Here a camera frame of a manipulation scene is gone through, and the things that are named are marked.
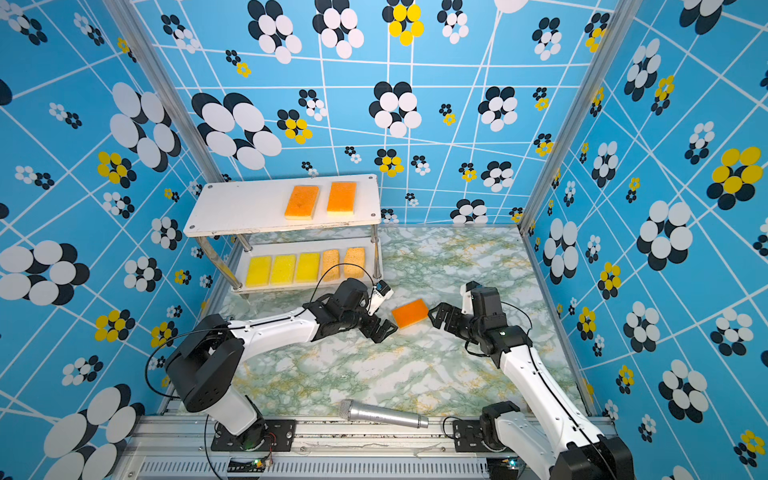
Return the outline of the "tan porous sponge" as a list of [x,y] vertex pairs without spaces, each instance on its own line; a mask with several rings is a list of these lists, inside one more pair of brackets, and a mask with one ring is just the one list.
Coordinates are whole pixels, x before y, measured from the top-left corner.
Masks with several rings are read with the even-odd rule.
[[346,278],[363,278],[366,274],[366,250],[363,247],[348,248],[343,260],[343,271]]
[[341,277],[340,252],[338,249],[329,249],[322,253],[321,277],[323,282],[335,281]]

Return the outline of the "yellow sponge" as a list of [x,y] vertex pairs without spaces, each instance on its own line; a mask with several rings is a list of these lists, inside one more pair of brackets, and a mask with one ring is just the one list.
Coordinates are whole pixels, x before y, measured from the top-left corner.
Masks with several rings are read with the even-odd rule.
[[289,285],[294,282],[297,259],[294,254],[274,257],[270,276],[271,285]]
[[296,268],[297,283],[312,283],[318,279],[321,254],[319,252],[301,253]]
[[271,256],[252,257],[246,272],[246,287],[256,288],[268,285],[271,275],[271,266]]

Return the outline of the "orange sponge front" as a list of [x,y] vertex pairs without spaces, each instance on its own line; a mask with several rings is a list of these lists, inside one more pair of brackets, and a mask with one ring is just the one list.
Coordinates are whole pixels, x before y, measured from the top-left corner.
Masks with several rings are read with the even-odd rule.
[[423,299],[417,299],[392,311],[393,319],[400,329],[407,328],[428,317],[428,307]]

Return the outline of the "orange sponge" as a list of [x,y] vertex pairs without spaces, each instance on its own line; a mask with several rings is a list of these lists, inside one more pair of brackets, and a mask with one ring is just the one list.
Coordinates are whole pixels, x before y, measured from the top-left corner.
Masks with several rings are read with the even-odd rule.
[[333,182],[328,197],[328,216],[353,216],[356,200],[356,182]]
[[400,329],[407,328],[428,317],[428,307],[423,299],[417,299],[392,311],[393,319]]
[[319,196],[319,187],[310,185],[295,186],[291,192],[284,212],[287,220],[309,221],[313,219]]

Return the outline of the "yellow sponge back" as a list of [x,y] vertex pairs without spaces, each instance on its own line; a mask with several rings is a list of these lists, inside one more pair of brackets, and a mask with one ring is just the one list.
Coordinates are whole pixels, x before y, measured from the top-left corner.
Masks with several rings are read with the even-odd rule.
[[246,287],[256,288],[268,285],[271,275],[271,266],[271,256],[252,257],[246,272]]

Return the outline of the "orange sponge back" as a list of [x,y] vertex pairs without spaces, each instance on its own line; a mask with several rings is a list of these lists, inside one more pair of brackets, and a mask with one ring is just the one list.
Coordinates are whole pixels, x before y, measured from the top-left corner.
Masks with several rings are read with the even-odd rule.
[[353,216],[356,200],[356,182],[333,182],[328,197],[328,216]]

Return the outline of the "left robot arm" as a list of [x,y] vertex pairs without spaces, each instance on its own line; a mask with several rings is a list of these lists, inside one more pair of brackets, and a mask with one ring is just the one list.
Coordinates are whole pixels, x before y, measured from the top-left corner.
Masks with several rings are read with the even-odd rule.
[[377,315],[392,294],[385,281],[367,288],[350,278],[333,293],[262,320],[230,322],[210,315],[169,356],[166,374],[188,412],[208,415],[253,448],[266,436],[266,424],[254,402],[233,386],[241,364],[262,353],[355,329],[381,343],[397,330]]

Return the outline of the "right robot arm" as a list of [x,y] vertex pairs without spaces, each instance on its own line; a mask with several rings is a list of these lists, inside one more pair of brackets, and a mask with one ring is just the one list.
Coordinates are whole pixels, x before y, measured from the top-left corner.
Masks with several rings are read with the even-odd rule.
[[511,450],[540,479],[633,479],[628,446],[604,434],[567,397],[529,334],[509,323],[498,290],[469,282],[461,295],[460,307],[442,302],[428,311],[432,325],[477,345],[478,355],[512,381],[537,420],[533,425],[511,401],[485,407],[479,417],[485,447]]

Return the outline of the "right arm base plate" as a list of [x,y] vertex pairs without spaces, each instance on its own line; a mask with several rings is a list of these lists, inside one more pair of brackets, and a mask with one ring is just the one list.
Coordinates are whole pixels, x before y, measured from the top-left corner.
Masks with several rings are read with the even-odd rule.
[[511,446],[491,446],[485,440],[479,420],[453,418],[446,424],[445,433],[457,453],[517,453]]

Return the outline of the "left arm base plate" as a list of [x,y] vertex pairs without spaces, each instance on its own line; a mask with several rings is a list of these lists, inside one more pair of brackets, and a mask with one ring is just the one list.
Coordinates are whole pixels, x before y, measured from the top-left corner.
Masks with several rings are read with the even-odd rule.
[[214,452],[290,452],[296,437],[293,419],[259,419],[244,433],[233,435],[216,424],[210,449]]

